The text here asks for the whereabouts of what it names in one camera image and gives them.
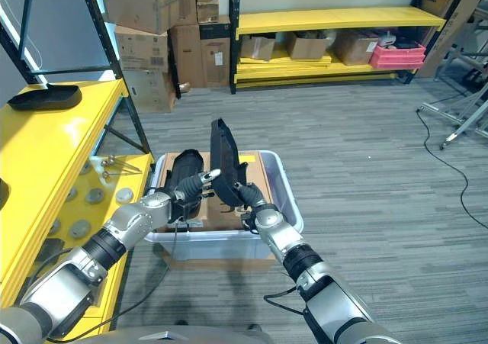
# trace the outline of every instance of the pink crate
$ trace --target pink crate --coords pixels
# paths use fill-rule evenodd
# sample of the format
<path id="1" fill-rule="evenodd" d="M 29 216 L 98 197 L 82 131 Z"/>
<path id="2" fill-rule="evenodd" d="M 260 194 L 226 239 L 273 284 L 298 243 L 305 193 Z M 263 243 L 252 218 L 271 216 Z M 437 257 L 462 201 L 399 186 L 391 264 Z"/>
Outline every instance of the pink crate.
<path id="1" fill-rule="evenodd" d="M 379 56 L 382 62 L 386 62 L 389 58 L 394 58 L 395 61 L 399 59 L 400 62 L 417 62 L 425 57 L 425 47 L 421 44 L 418 45 L 418 48 L 413 49 L 387 49 L 377 45 L 373 54 Z"/>
<path id="2" fill-rule="evenodd" d="M 424 54 L 416 54 L 416 55 L 408 55 L 408 56 L 403 56 L 403 55 L 378 55 L 376 51 L 373 53 L 373 56 L 371 57 L 370 63 L 373 60 L 374 57 L 377 57 L 377 60 L 382 62 L 382 63 L 418 63 L 418 62 L 423 62 L 425 59 Z"/>
<path id="3" fill-rule="evenodd" d="M 418 62 L 385 62 L 382 58 L 377 55 L 373 55 L 369 61 L 376 69 L 418 69 L 424 65 L 424 61 L 420 60 Z"/>

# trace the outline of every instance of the yellow shelf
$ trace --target yellow shelf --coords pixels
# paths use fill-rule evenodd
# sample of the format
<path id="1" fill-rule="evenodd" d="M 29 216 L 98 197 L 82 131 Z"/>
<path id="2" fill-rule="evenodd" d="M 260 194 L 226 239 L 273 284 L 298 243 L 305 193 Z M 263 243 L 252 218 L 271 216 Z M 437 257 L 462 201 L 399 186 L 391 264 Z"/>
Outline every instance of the yellow shelf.
<path id="1" fill-rule="evenodd" d="M 101 173 L 104 168 L 100 165 L 104 157 L 90 157 L 91 170 L 85 175 L 80 175 L 75 184 L 78 194 L 76 197 L 64 203 L 58 218 L 60 222 L 60 229 L 49 236 L 49 238 L 61 239 L 65 241 L 63 248 L 80 246 L 84 244 L 89 237 L 100 229 L 101 225 L 106 222 L 112 214 L 120 207 L 115 201 L 115 194 L 122 188 L 131 188 L 134 194 L 133 201 L 140 199 L 143 196 L 146 185 L 149 167 L 153 158 L 151 155 L 141 156 L 118 156 L 118 159 L 128 162 L 131 165 L 138 167 L 142 173 L 135 175 L 116 175 L 108 179 L 104 179 Z M 110 172 L 117 172 L 119 168 L 107 168 Z M 85 201 L 85 196 L 89 190 L 93 188 L 101 188 L 105 195 L 104 199 L 99 204 L 89 204 Z M 82 239 L 74 240 L 69 235 L 69 228 L 73 222 L 78 219 L 85 219 L 91 223 L 91 229 L 87 236 Z M 66 336 L 65 339 L 72 338 L 86 330 L 92 328 L 94 325 L 105 321 L 112 317 L 114 312 L 115 302 L 117 300 L 117 293 L 120 287 L 122 274 L 124 273 L 124 266 L 127 259 L 125 255 L 116 265 L 114 265 L 108 272 L 108 276 L 101 286 L 101 291 L 98 299 L 95 300 L 95 305 L 87 309 L 84 317 L 73 328 L 72 332 Z M 104 333 L 108 331 L 110 324 L 107 324 L 97 330 L 94 330 L 92 335 L 97 333 Z"/>
<path id="2" fill-rule="evenodd" d="M 118 98 L 127 95 L 122 80 L 74 83 L 82 92 L 74 108 L 0 109 L 0 177 L 10 186 L 0 210 L 2 307 L 14 302 Z M 30 85 L 23 91 L 36 88 Z"/>
<path id="3" fill-rule="evenodd" d="M 236 39 L 243 34 L 348 27 L 433 26 L 439 31 L 444 23 L 444 19 L 412 6 L 262 12 L 239 16 Z"/>
<path id="4" fill-rule="evenodd" d="M 234 76 L 236 83 L 249 79 L 275 79 L 282 77 L 305 77 L 305 76 L 330 76 L 330 75 L 347 75 L 369 72 L 387 72 L 384 69 L 375 69 L 369 64 L 357 66 L 347 66 L 337 59 L 332 59 L 328 66 L 304 66 L 285 68 L 263 68 L 263 69 L 241 69 Z"/>
<path id="5" fill-rule="evenodd" d="M 303 85 L 308 83 L 320 82 L 342 82 L 342 81 L 364 81 L 371 79 L 395 79 L 398 75 L 395 72 L 387 73 L 371 73 L 348 76 L 323 76 L 323 77 L 303 77 L 296 79 L 281 78 L 281 79 L 264 79 L 261 81 L 245 81 L 239 82 L 237 88 L 251 88 L 262 86 L 279 86 L 279 85 Z"/>

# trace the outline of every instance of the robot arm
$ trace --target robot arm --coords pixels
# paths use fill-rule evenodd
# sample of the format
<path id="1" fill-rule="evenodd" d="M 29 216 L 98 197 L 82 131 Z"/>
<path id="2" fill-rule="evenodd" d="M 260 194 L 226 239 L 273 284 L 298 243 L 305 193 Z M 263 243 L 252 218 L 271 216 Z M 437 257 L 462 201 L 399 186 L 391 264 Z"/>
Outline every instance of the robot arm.
<path id="1" fill-rule="evenodd" d="M 93 291 L 112 265 L 147 233 L 185 218 L 185 201 L 218 175 L 216 169 L 185 178 L 174 191 L 157 191 L 119 207 L 85 245 L 30 286 L 19 307 L 0 312 L 0 342 L 40 344 L 65 336 L 93 303 Z"/>
<path id="2" fill-rule="evenodd" d="M 366 304 L 313 251 L 273 204 L 266 204 L 255 185 L 235 185 L 252 208 L 249 224 L 283 264 L 307 306 L 303 316 L 317 342 L 387 344 L 400 341 L 374 323 Z"/>

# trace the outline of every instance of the floor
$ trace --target floor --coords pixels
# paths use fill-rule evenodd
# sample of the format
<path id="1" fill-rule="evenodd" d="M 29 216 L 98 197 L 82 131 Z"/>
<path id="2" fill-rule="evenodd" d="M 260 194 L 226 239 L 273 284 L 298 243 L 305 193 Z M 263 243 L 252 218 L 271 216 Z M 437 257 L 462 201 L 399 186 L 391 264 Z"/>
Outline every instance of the floor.
<path id="1" fill-rule="evenodd" d="M 154 155 L 208 150 L 210 122 L 222 117 L 240 149 L 271 149 L 287 170 L 305 220 L 305 238 L 369 304 L 377 321 L 408 343 L 488 342 L 488 230 L 463 211 L 462 177 L 422 146 L 422 101 L 459 95 L 455 82 L 416 79 L 238 92 L 194 90 L 171 114 L 142 114 Z M 461 137 L 443 153 L 453 128 L 422 113 L 430 147 L 470 180 L 465 202 L 488 223 L 488 140 Z M 133 134 L 126 114 L 114 126 Z M 102 154 L 134 153 L 109 137 Z M 118 308 L 157 281 L 160 246 L 134 250 Z M 267 272 L 170 271 L 144 304 L 117 327 L 190 324 L 242 329 L 260 323 L 276 343 L 314 342 L 303 319 L 266 304 L 263 294 L 292 286 Z M 281 302 L 303 304 L 296 295 Z"/>

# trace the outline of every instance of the black cable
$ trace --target black cable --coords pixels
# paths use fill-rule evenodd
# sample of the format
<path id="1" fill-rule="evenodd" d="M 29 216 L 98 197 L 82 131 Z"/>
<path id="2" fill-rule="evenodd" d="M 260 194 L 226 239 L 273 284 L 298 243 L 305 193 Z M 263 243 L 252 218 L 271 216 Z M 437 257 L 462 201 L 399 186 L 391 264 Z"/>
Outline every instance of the black cable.
<path id="1" fill-rule="evenodd" d="M 466 97 L 466 92 L 462 92 L 462 93 L 457 94 L 457 95 L 449 96 L 448 98 L 442 98 L 441 100 L 437 100 L 437 101 L 434 101 L 434 102 L 429 102 L 429 104 L 437 104 L 438 102 L 443 102 L 443 101 L 451 100 L 452 98 L 458 98 L 459 96 Z"/>
<path id="2" fill-rule="evenodd" d="M 176 236 L 178 235 L 178 229 L 175 228 L 175 237 L 173 239 L 173 247 L 172 247 L 172 250 L 171 250 L 171 258 L 170 260 L 168 261 L 168 264 L 166 265 L 166 269 L 165 271 L 163 272 L 163 274 L 161 275 L 161 278 L 158 280 L 158 282 L 154 285 L 154 287 L 152 287 L 149 292 L 147 292 L 144 297 L 142 297 L 139 301 L 137 301 L 135 304 L 133 304 L 132 306 L 129 306 L 128 308 L 126 308 L 125 310 L 122 310 L 121 312 L 119 312 L 117 315 L 115 316 L 112 316 L 110 319 L 107 319 L 105 320 L 103 323 L 99 323 L 98 325 L 95 325 L 93 326 L 91 329 L 89 330 L 86 330 L 84 333 L 82 334 L 79 334 L 78 336 L 72 338 L 72 339 L 69 339 L 69 340 L 56 340 L 56 339 L 51 339 L 51 338 L 47 338 L 47 341 L 48 342 L 54 342 L 54 343 L 58 343 L 58 344 L 61 344 L 61 343 L 65 343 L 65 342 L 74 342 L 75 340 L 78 340 L 78 339 L 81 339 L 83 336 L 91 333 L 93 330 L 96 330 L 98 329 L 99 327 L 103 326 L 103 325 L 106 325 L 108 323 L 110 323 L 111 321 L 114 321 L 115 319 L 119 318 L 120 316 L 124 315 L 125 313 L 129 312 L 130 310 L 136 308 L 137 306 L 139 306 L 140 304 L 142 304 L 142 302 L 144 302 L 150 295 L 151 293 L 153 293 L 157 287 L 162 283 L 162 281 L 164 281 L 165 277 L 166 277 L 166 273 L 168 273 L 168 270 L 169 270 L 169 266 L 171 265 L 172 261 L 173 261 L 173 255 L 175 254 L 175 247 L 176 247 Z"/>
<path id="3" fill-rule="evenodd" d="M 283 310 L 290 311 L 290 312 L 296 313 L 297 315 L 303 316 L 303 312 L 300 312 L 299 310 L 295 310 L 293 308 L 289 308 L 287 306 L 284 306 L 283 304 L 279 304 L 277 302 L 274 302 L 274 301 L 271 301 L 270 300 L 270 298 L 278 298 L 278 297 L 286 296 L 287 294 L 289 294 L 289 293 L 291 293 L 293 291 L 296 291 L 296 290 L 297 290 L 297 287 L 292 287 L 292 288 L 287 289 L 286 291 L 283 291 L 283 292 L 280 292 L 280 293 L 266 294 L 266 295 L 264 295 L 262 297 L 262 299 L 265 300 L 266 302 L 268 302 L 269 304 L 275 306 L 275 307 L 280 307 Z"/>
<path id="4" fill-rule="evenodd" d="M 39 265 L 39 267 L 36 269 L 36 271 L 32 274 L 32 276 L 30 277 L 29 282 L 27 283 L 27 286 L 30 287 L 36 281 L 37 276 L 39 275 L 40 271 L 43 270 L 47 264 L 49 264 L 52 260 L 54 260 L 58 256 L 61 256 L 62 254 L 66 254 L 66 253 L 70 252 L 71 250 L 72 250 L 71 248 L 63 249 L 61 251 L 56 252 L 55 254 L 52 254 L 49 258 L 44 260 Z"/>
<path id="5" fill-rule="evenodd" d="M 427 130 L 427 137 L 426 139 L 424 140 L 424 148 L 425 150 L 432 156 L 434 157 L 435 159 L 437 159 L 438 161 L 442 162 L 443 164 L 445 164 L 446 166 L 450 167 L 451 169 L 453 169 L 454 171 L 457 171 L 458 173 L 460 173 L 463 178 L 464 178 L 464 189 L 463 191 L 461 192 L 460 196 L 459 196 L 459 199 L 461 200 L 461 205 L 463 206 L 463 209 L 464 211 L 467 213 L 468 216 L 471 217 L 472 220 L 474 220 L 476 223 L 478 223 L 481 227 L 484 227 L 488 230 L 488 226 L 484 223 L 481 223 L 475 216 L 473 216 L 473 214 L 470 213 L 470 211 L 466 208 L 466 205 L 464 204 L 464 192 L 467 190 L 467 188 L 469 187 L 470 183 L 469 181 L 467 180 L 467 176 L 466 174 L 464 174 L 464 172 L 462 172 L 460 169 L 458 169 L 457 167 L 454 167 L 453 165 L 451 165 L 450 163 L 444 161 L 443 159 L 441 159 L 440 157 L 436 156 L 434 153 L 432 153 L 432 151 L 429 149 L 429 147 L 427 146 L 427 141 L 430 139 L 430 129 L 429 129 L 429 126 L 427 125 L 427 123 L 422 119 L 422 117 L 420 116 L 420 112 L 419 110 L 417 109 L 416 111 L 417 113 L 417 117 L 419 117 L 420 121 L 422 122 L 422 124 L 424 124 L 424 127 L 426 128 Z"/>

